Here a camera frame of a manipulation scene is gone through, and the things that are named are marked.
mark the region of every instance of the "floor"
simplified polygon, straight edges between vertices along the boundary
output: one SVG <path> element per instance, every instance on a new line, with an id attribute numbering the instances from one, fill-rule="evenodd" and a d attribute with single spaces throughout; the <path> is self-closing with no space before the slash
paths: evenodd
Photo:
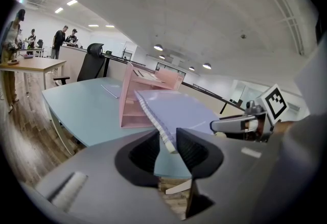
<path id="1" fill-rule="evenodd" d="M 47 73 L 47 88 L 55 87 L 53 77 L 56 72 Z M 38 74 L 28 74 L 30 92 L 25 93 L 23 73 L 15 73 L 16 93 L 19 101 L 9 114 L 0 101 L 0 143 L 7 160 L 17 179 L 30 186 L 35 186 L 48 172 L 69 159 L 52 123 L 48 120 L 43 97 L 42 82 Z M 75 138 L 64 129 L 70 145 L 75 152 L 85 148 L 76 144 Z M 185 211 L 189 192 L 165 195 L 165 190 L 184 181 L 162 179 L 160 192 L 165 202 L 179 216 L 185 219 Z"/>

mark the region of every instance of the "pink bookshelf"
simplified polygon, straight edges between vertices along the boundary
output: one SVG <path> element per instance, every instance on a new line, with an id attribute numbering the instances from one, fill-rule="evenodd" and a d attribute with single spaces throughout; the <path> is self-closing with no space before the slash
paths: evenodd
<path id="1" fill-rule="evenodd" d="M 141 108 L 134 91 L 151 89 L 178 90 L 183 77 L 165 69 L 153 71 L 143 66 L 127 63 L 122 93 L 119 98 L 120 126 L 123 128 L 151 127 L 152 122 Z"/>

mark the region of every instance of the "wooden tabletop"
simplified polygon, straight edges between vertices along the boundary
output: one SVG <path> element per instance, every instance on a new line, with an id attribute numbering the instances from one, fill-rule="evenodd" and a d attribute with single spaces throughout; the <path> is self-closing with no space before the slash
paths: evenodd
<path id="1" fill-rule="evenodd" d="M 19 60 L 19 64 L 8 65 L 7 63 L 0 64 L 0 70 L 3 68 L 27 70 L 27 71 L 44 71 L 55 65 L 65 63 L 66 60 L 50 59 L 50 58 L 24 58 Z"/>

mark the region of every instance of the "ceiling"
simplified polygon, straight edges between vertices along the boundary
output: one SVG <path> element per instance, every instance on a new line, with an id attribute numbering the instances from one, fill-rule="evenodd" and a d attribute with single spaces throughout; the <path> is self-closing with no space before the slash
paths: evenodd
<path id="1" fill-rule="evenodd" d="M 315 48 L 316 14 L 308 0 L 78 1 L 149 55 L 180 57 L 180 67 L 199 74 L 286 84 Z M 153 49 L 157 43 L 163 52 Z"/>
<path id="2" fill-rule="evenodd" d="M 76 23 L 80 27 L 89 31 L 116 31 L 116 28 L 108 28 L 107 21 L 96 15 L 93 11 L 80 3 L 68 6 L 67 3 L 72 0 L 27 0 L 26 8 L 37 10 L 43 14 L 51 15 L 55 18 L 66 19 Z M 63 8 L 59 13 L 55 13 L 58 8 Z M 96 24 L 99 27 L 89 27 L 88 25 Z"/>

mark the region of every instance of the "blue tabletop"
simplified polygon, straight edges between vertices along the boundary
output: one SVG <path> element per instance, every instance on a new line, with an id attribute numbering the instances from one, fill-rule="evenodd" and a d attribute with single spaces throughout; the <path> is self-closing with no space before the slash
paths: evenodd
<path id="1" fill-rule="evenodd" d="M 87 147 L 154 129 L 120 128 L 119 99 L 113 97 L 102 85 L 122 85 L 122 82 L 112 78 L 98 78 L 54 87 L 42 94 L 58 120 Z M 170 154 L 161 139 L 154 173 L 171 178 L 191 177 L 180 155 Z"/>

